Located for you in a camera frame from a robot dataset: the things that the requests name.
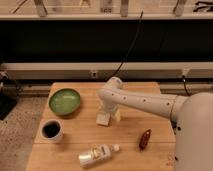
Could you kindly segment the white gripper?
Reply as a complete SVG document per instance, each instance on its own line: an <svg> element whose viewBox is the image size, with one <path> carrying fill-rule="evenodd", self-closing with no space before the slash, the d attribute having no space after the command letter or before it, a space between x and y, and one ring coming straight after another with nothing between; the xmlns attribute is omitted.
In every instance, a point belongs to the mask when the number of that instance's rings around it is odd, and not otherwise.
<svg viewBox="0 0 213 171"><path fill-rule="evenodd" d="M103 100L102 101L102 108L105 112L113 114L112 118L116 122L121 121L121 112L118 110L118 105L116 103Z"/></svg>

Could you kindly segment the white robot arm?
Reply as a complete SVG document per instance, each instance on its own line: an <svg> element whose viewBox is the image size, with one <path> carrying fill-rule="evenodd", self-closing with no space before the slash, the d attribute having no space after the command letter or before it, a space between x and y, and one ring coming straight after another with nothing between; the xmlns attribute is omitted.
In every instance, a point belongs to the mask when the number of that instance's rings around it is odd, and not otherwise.
<svg viewBox="0 0 213 171"><path fill-rule="evenodd" d="M111 77L98 91L102 109L115 114L124 105L176 123L174 171L213 171L213 93L189 97L125 91Z"/></svg>

